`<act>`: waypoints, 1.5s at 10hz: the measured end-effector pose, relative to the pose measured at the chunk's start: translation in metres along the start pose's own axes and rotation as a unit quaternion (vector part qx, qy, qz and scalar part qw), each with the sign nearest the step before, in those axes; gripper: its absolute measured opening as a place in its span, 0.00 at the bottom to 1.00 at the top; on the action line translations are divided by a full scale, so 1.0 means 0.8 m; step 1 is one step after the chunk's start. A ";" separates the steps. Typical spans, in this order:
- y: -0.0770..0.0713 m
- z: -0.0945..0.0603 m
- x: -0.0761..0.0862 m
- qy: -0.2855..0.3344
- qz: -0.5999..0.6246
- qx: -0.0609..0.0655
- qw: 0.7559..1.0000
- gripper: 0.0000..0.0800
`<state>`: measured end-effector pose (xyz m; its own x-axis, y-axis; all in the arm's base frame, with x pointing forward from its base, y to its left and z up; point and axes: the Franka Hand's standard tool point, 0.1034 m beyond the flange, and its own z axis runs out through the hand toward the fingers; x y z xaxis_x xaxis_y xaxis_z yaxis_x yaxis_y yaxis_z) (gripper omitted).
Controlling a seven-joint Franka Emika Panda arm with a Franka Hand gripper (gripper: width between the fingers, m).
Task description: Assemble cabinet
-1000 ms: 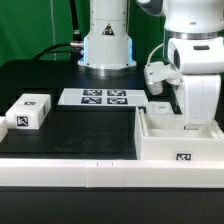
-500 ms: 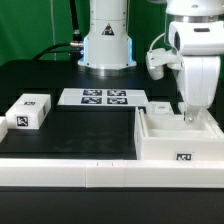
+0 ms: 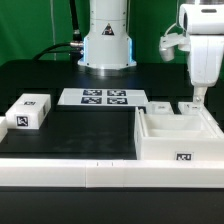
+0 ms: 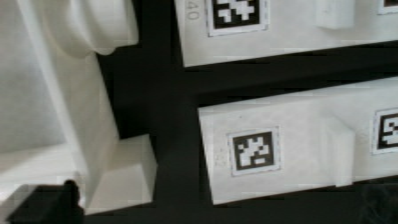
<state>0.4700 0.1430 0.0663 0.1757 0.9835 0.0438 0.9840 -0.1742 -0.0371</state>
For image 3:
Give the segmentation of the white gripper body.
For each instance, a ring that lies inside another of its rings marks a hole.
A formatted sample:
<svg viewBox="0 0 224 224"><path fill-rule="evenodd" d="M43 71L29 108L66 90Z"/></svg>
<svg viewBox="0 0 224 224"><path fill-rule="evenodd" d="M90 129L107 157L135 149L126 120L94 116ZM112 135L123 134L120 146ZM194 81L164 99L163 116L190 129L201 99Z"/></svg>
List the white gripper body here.
<svg viewBox="0 0 224 224"><path fill-rule="evenodd" d="M179 25L189 40L192 85L214 86L224 56L224 4L181 4Z"/></svg>

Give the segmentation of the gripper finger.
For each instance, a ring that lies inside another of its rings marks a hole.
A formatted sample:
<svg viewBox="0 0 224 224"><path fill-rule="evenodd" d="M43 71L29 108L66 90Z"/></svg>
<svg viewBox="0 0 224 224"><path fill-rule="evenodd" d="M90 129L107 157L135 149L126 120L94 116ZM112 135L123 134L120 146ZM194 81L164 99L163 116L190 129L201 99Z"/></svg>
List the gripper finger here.
<svg viewBox="0 0 224 224"><path fill-rule="evenodd" d="M203 105L205 100L205 95L207 92L206 87L194 87L193 92L193 103L196 105Z"/></svg>

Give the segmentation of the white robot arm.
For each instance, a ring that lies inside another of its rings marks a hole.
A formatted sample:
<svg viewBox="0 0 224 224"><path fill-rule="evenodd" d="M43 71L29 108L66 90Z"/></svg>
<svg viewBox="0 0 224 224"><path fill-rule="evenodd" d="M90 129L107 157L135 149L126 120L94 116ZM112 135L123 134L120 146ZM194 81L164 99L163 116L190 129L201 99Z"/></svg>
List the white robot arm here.
<svg viewBox="0 0 224 224"><path fill-rule="evenodd" d="M90 0L90 31L79 65L104 72L136 64L126 12L127 0ZM207 89L218 80L224 59L224 0L178 0L174 25L182 32L166 31L161 36L161 58L173 60L175 49L187 53L193 102L202 104Z"/></svg>

